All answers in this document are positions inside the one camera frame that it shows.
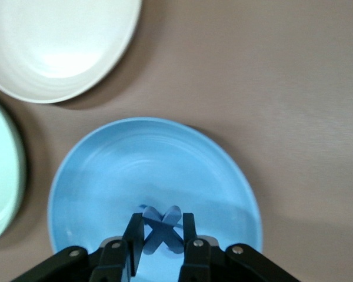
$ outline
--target metal screw head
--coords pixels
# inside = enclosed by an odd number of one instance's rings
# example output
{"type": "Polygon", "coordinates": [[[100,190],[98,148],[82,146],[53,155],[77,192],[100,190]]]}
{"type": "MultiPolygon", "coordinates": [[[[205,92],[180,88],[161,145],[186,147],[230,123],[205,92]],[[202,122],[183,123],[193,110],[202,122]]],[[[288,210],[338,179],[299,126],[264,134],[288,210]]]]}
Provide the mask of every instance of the metal screw head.
{"type": "Polygon", "coordinates": [[[120,247],[120,246],[121,246],[121,243],[120,243],[120,242],[115,242],[114,244],[111,245],[111,247],[112,247],[113,249],[117,249],[117,248],[120,247]]]}
{"type": "Polygon", "coordinates": [[[76,257],[76,256],[78,256],[80,254],[80,251],[79,250],[74,250],[74,251],[71,251],[70,253],[69,253],[69,256],[70,257],[76,257]]]}
{"type": "Polygon", "coordinates": [[[240,246],[234,246],[231,250],[232,250],[233,253],[235,253],[235,254],[241,254],[241,253],[244,252],[244,250],[243,250],[242,247],[240,247],[240,246]]]}
{"type": "Polygon", "coordinates": [[[202,245],[204,245],[204,242],[202,240],[195,240],[194,241],[194,246],[195,247],[202,247],[202,245]]]}

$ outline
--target blue plate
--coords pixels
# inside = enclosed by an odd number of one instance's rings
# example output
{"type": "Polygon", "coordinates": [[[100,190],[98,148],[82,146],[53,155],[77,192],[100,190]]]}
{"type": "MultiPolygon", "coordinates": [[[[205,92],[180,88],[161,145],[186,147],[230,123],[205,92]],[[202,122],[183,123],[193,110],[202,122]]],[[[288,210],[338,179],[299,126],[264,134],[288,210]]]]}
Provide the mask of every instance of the blue plate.
{"type": "MultiPolygon", "coordinates": [[[[223,250],[240,242],[261,251],[259,209],[234,161],[198,131],[153,117],[109,123],[67,155],[49,198],[54,251],[79,245],[92,253],[122,235],[143,205],[193,213],[197,233],[215,237],[223,250]]],[[[133,281],[177,281],[182,263],[183,254],[163,244],[142,255],[133,281]]]]}

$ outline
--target tabletop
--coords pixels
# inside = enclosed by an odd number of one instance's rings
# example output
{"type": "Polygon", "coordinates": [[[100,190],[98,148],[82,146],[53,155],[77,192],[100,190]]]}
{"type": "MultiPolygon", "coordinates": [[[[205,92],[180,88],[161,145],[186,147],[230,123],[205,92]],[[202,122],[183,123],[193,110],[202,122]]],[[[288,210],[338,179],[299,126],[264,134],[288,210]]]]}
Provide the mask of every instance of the tabletop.
{"type": "Polygon", "coordinates": [[[145,0],[119,64],[54,104],[0,92],[28,157],[0,237],[0,281],[52,255],[47,201],[69,150],[106,123],[192,126],[236,161],[258,202],[263,253],[301,281],[353,281],[353,1],[145,0]]]}

